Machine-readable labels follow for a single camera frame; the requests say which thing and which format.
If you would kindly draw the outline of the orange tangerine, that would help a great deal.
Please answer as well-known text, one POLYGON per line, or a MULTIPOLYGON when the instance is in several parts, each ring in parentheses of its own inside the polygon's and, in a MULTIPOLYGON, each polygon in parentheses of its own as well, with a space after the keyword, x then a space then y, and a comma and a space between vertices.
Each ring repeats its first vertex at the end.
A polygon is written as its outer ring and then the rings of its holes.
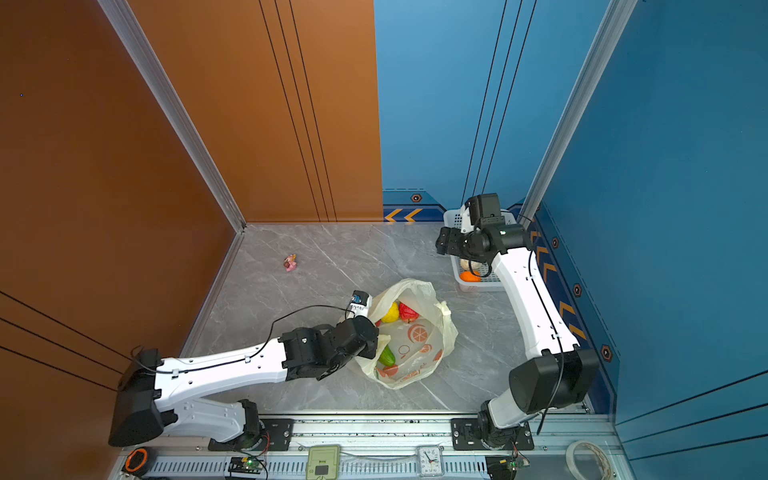
POLYGON ((481 282, 482 278, 471 271, 463 271, 459 274, 459 278, 464 282, 481 282))

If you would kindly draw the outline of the yellow green pear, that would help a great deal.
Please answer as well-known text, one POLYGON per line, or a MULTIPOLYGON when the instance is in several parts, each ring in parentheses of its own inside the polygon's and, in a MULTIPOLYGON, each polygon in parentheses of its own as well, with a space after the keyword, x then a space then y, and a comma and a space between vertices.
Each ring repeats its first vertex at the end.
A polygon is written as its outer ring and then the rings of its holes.
POLYGON ((396 356, 391 351, 390 347, 385 346, 378 357, 378 363, 383 365, 385 368, 389 368, 389 367, 395 366, 396 361, 397 361, 396 356))

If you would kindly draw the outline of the yellow bumpy fruit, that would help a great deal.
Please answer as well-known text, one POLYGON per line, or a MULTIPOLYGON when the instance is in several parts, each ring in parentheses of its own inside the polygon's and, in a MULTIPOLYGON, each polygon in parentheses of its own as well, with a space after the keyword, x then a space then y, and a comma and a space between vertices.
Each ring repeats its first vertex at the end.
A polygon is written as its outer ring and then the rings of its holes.
POLYGON ((381 318, 381 322, 384 324, 390 324, 398 321, 399 319, 400 319, 399 303, 395 301, 391 304, 386 314, 381 318))

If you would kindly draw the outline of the red fruit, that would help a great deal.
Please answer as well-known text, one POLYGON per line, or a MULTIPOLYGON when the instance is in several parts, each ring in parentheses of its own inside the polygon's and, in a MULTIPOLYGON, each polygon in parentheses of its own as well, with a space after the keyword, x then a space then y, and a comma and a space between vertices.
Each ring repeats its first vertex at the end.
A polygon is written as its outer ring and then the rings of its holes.
POLYGON ((413 323, 420 318, 418 312, 404 303, 398 304, 399 319, 405 323, 413 323))

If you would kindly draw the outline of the yellow translucent plastic bag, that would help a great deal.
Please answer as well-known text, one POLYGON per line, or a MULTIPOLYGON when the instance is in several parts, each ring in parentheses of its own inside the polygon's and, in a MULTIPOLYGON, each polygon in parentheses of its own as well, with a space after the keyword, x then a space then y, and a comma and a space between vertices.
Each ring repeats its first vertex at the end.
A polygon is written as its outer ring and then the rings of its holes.
POLYGON ((373 299, 369 319, 379 329, 377 358, 355 359, 357 369, 368 380, 390 390, 399 390, 431 375, 455 348, 458 330, 446 302, 437 297, 432 283, 403 279, 373 299), (419 313, 413 323, 400 319, 384 324, 381 318, 393 302, 404 303, 419 313), (385 346, 396 356, 396 365, 385 368, 378 357, 385 346))

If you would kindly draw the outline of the cream bumpy fruit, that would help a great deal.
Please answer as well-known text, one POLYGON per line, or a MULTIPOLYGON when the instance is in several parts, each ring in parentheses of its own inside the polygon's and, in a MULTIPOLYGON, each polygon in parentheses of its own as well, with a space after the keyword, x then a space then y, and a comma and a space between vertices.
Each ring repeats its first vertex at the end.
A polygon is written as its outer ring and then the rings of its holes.
POLYGON ((464 271, 476 270, 477 269, 477 267, 475 266, 475 263, 473 261, 470 261, 470 260, 467 260, 467 259, 461 259, 459 261, 459 263, 460 263, 460 267, 464 271))

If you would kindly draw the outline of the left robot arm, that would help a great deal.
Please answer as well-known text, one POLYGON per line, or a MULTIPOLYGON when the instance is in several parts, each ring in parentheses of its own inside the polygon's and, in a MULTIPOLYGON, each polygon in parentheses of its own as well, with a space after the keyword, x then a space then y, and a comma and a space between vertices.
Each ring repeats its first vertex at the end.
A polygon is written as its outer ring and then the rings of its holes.
POLYGON ((379 330, 364 316, 335 326, 294 329, 253 347, 194 358, 142 351, 118 383, 109 445, 129 447, 162 435, 205 437, 221 449, 260 436, 250 400, 223 403, 214 395, 260 384, 322 380, 355 357, 373 359, 379 330))

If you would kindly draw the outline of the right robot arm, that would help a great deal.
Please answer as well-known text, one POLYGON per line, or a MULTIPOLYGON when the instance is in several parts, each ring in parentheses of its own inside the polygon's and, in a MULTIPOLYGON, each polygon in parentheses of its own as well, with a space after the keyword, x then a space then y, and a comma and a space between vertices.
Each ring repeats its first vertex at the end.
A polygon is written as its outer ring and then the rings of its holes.
POLYGON ((522 333, 526 361, 512 368, 503 393, 482 404, 478 413, 481 441, 500 449, 538 414, 581 402, 597 374, 598 356, 580 345, 557 312, 525 228, 492 225, 464 233, 443 227, 435 247, 441 255, 489 266, 509 298, 522 333))

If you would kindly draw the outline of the white plastic basket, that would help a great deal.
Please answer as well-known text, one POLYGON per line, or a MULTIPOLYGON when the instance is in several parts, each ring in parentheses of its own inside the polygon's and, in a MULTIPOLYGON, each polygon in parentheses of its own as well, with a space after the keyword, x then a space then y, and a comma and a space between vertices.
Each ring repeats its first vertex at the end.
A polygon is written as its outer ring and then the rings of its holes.
POLYGON ((502 209, 472 223, 472 213, 465 207, 447 210, 435 241, 440 255, 451 257, 454 277, 464 291, 501 291, 502 282, 494 262, 499 255, 513 255, 506 259, 522 262, 533 250, 530 233, 514 218, 512 212, 502 209))

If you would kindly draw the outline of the small pink toy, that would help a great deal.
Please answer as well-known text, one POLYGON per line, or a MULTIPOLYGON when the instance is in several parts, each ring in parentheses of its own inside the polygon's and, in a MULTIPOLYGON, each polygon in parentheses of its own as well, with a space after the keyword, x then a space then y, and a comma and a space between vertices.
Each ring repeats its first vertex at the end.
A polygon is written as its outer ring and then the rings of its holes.
POLYGON ((296 254, 291 254, 291 255, 286 256, 284 261, 283 261, 283 266, 284 266, 284 268, 285 268, 285 270, 287 272, 294 271, 297 268, 297 266, 298 266, 297 255, 296 254))

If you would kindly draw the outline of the green square device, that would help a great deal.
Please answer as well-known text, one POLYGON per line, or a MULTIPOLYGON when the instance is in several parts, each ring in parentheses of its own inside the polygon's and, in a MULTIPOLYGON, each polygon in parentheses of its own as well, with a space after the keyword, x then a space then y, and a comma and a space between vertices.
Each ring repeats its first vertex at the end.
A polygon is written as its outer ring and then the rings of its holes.
POLYGON ((306 480, 337 480, 340 474, 341 447, 313 446, 308 450, 306 480))

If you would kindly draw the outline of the green circuit board left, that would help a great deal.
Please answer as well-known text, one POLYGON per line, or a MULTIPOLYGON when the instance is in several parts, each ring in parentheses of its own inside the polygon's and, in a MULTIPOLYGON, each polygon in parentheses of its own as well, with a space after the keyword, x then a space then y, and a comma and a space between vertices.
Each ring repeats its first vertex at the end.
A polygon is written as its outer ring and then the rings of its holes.
POLYGON ((263 460, 254 456, 232 456, 227 467, 228 479, 268 479, 263 460))

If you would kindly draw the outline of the small white clock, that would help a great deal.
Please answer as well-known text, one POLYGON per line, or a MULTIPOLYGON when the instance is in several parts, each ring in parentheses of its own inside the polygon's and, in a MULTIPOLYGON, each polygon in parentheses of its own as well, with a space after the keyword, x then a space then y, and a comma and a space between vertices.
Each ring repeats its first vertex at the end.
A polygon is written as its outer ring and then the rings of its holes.
POLYGON ((418 474, 422 478, 443 476, 445 473, 440 446, 420 446, 416 449, 418 474))

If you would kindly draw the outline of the circuit board right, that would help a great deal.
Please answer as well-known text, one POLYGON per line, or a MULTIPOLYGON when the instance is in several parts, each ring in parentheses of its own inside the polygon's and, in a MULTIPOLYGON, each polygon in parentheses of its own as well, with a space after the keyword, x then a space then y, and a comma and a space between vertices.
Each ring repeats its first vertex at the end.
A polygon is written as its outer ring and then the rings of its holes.
POLYGON ((486 472, 490 480, 516 480, 521 469, 530 462, 524 457, 486 456, 486 472))

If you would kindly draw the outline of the orange black tape measure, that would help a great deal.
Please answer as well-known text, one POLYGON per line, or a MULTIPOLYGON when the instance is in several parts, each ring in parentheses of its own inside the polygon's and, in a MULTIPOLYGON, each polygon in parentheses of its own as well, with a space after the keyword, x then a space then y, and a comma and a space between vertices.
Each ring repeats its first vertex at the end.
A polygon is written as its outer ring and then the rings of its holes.
POLYGON ((126 457, 122 472, 137 478, 143 477, 153 465, 153 453, 150 448, 139 447, 126 457))

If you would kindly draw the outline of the white tape roll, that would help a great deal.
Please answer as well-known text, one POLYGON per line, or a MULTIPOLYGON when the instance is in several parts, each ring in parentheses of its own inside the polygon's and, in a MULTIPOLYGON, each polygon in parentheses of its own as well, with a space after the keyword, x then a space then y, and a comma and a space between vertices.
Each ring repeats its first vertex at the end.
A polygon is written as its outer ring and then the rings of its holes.
POLYGON ((573 479, 587 480, 589 476, 582 468, 591 461, 601 480, 614 479, 614 470, 606 452, 595 443, 579 440, 571 443, 565 451, 566 468, 573 479))

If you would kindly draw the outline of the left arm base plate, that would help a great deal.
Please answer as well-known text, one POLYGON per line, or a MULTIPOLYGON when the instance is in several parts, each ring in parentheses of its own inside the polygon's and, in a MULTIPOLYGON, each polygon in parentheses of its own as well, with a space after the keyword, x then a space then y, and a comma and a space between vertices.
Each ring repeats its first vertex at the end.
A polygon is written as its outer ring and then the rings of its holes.
POLYGON ((207 449, 213 452, 284 452, 288 451, 293 436, 292 418, 267 418, 260 420, 259 433, 244 433, 240 437, 225 443, 213 439, 207 449))

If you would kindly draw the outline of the aluminium front rail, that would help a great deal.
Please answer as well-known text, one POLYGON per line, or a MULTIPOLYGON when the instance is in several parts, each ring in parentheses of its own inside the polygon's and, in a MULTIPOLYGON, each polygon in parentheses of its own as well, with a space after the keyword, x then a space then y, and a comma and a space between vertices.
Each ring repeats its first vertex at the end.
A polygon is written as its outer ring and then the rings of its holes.
POLYGON ((489 479, 486 456, 524 457, 530 465, 517 479, 573 479, 566 468, 565 451, 573 442, 586 440, 601 447, 609 457, 614 479, 634 474, 614 427, 604 415, 554 413, 545 420, 527 424, 533 435, 533 451, 455 451, 451 446, 450 420, 473 418, 459 413, 406 414, 291 414, 267 418, 292 418, 295 422, 288 451, 213 452, 203 438, 161 438, 147 448, 153 465, 141 478, 122 472, 130 452, 118 457, 110 474, 113 479, 228 479, 232 456, 254 456, 264 461, 268 479, 305 479, 308 450, 313 446, 341 447, 338 479, 489 479), (422 478, 418 474, 416 449, 437 445, 443 449, 445 473, 422 478))

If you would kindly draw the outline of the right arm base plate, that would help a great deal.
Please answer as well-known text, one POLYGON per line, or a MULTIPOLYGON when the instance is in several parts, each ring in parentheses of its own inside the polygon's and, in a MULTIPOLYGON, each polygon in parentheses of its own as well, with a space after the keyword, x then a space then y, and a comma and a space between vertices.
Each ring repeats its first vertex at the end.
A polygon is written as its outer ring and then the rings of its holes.
POLYGON ((501 433, 496 440, 483 437, 480 422, 476 417, 455 417, 450 420, 451 446, 455 451, 533 451, 533 435, 527 423, 501 433))

